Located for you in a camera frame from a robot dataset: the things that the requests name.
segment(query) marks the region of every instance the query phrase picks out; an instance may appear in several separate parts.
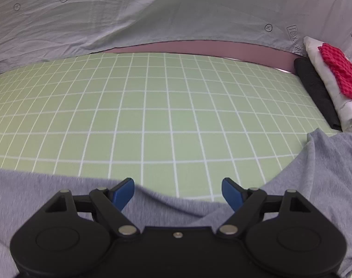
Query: gray garment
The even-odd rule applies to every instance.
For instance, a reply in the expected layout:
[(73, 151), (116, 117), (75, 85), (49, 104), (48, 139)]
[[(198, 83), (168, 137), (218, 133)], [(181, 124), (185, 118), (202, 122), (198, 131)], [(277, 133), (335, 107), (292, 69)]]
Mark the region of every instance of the gray garment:
[(303, 55), (305, 36), (342, 49), (352, 62), (351, 34), (352, 0), (0, 0), (0, 73), (179, 40), (245, 42)]
[[(60, 189), (87, 194), (98, 186), (117, 182), (0, 170), (0, 278), (12, 277), (15, 266), (8, 252), (13, 233)], [(296, 159), (262, 187), (268, 194), (283, 195), (298, 189), (346, 236), (347, 256), (339, 274), (352, 273), (352, 134), (328, 138), (317, 129)], [(223, 203), (184, 200), (137, 186), (123, 213), (140, 229), (154, 226), (212, 226), (218, 228), (233, 212)]]

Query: metal pin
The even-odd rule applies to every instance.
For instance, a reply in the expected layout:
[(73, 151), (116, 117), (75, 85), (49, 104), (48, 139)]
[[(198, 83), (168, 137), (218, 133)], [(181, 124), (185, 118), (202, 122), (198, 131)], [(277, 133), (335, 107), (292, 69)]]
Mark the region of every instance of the metal pin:
[(220, 232), (225, 235), (233, 235), (238, 232), (238, 227), (232, 224), (224, 224), (220, 227)]
[(173, 233), (173, 237), (175, 237), (175, 238), (181, 238), (181, 237), (183, 237), (184, 235), (181, 233), (181, 232), (174, 232)]
[(137, 228), (135, 226), (130, 225), (130, 224), (126, 224), (124, 226), (119, 227), (118, 232), (123, 235), (132, 235), (137, 232)]

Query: red checkered cloth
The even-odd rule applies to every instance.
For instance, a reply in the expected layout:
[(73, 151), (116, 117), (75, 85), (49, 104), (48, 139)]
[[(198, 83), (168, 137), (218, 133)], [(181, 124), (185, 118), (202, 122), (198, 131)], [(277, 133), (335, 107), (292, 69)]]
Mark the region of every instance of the red checkered cloth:
[(318, 48), (324, 63), (328, 65), (331, 72), (336, 77), (336, 82), (343, 93), (348, 98), (352, 99), (352, 64), (344, 56), (343, 52), (327, 43), (323, 43), (322, 47)]

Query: black folded cloth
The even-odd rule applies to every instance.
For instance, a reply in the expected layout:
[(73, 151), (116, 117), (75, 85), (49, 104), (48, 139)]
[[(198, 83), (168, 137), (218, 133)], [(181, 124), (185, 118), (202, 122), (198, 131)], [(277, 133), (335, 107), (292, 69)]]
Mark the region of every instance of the black folded cloth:
[(321, 114), (323, 114), (330, 127), (334, 130), (342, 130), (334, 104), (310, 59), (298, 57), (294, 60), (294, 67), (304, 88)]

